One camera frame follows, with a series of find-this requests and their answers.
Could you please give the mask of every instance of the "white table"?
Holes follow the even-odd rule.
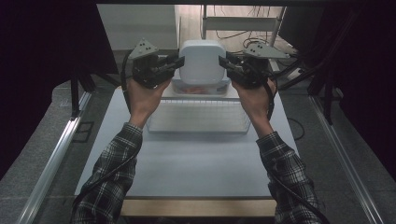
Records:
[[[226,97],[235,95],[236,91],[231,87]],[[163,96],[172,97],[170,87]],[[275,104],[271,123],[282,139],[296,149],[278,94]],[[79,180],[76,194],[90,177],[93,165],[102,150],[128,119],[129,112],[122,90],[116,89]],[[262,166],[256,140],[257,135],[251,125],[246,134],[149,133],[145,128],[143,146],[137,157],[134,183],[127,193],[127,199],[132,200],[126,202],[129,205],[124,205],[122,213],[131,216],[200,216],[221,211],[215,213],[219,216],[261,216],[265,213],[261,209],[266,207],[267,215],[272,216],[275,202],[269,200],[269,179]],[[186,210],[191,202],[196,205],[195,209]],[[165,211],[152,211],[155,207],[161,207],[159,204],[162,203],[166,204]],[[217,204],[218,208],[208,207],[205,203],[211,206]],[[232,209],[224,208],[224,203]],[[245,211],[240,206],[251,208]],[[174,211],[175,214],[169,211],[172,207],[177,210]],[[239,212],[234,211],[235,207],[239,207]]]

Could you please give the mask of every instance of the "wooden edge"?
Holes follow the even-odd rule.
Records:
[[[273,217],[275,200],[124,200],[127,217]]]

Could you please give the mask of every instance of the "plaid shirt sleeve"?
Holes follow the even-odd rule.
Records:
[[[314,184],[305,174],[305,164],[294,150],[282,141],[278,133],[274,132],[257,140],[257,144],[264,166],[271,169],[289,189],[318,208]],[[268,176],[268,188],[277,202],[276,223],[321,223],[316,215],[298,203],[278,186],[270,175]]]
[[[108,174],[136,154],[142,146],[142,130],[124,123],[122,130],[102,152],[93,167],[92,176],[81,188],[88,189],[96,180]],[[76,204],[72,223],[116,223],[126,192],[134,181],[136,158],[123,166],[109,179],[90,191]]]

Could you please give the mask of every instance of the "dark background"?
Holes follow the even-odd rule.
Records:
[[[76,73],[118,73],[96,4],[54,2],[0,1],[0,177],[35,131],[57,85]]]
[[[394,11],[391,2],[369,1],[333,62],[336,86],[345,95],[341,107],[393,178]],[[332,18],[345,16],[345,9],[329,15],[323,17],[323,22],[332,26],[336,23]],[[326,32],[319,30],[308,48],[324,35]],[[306,61],[315,63],[318,57]],[[43,118],[53,88],[75,73],[118,73],[95,4],[1,1],[0,176],[18,157]]]

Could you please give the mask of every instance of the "person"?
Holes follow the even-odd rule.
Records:
[[[85,193],[73,206],[72,223],[116,223],[125,194],[133,184],[135,155],[142,146],[142,129],[159,105],[163,91],[169,83],[170,80],[150,90],[132,79],[128,81],[131,117],[102,152],[93,167],[92,176],[81,188],[80,194]],[[294,150],[282,141],[267,118],[269,99],[265,88],[247,90],[235,82],[232,84],[259,137],[257,144],[264,167],[267,171],[270,169],[284,185],[318,208],[313,182],[305,174],[304,163]],[[272,91],[276,92],[276,86],[271,80],[268,84]],[[128,158],[132,159],[127,165],[122,166],[106,181],[94,185],[98,179]],[[277,202],[276,223],[321,223],[313,212],[280,188],[272,176],[269,175],[269,178],[268,188]]]

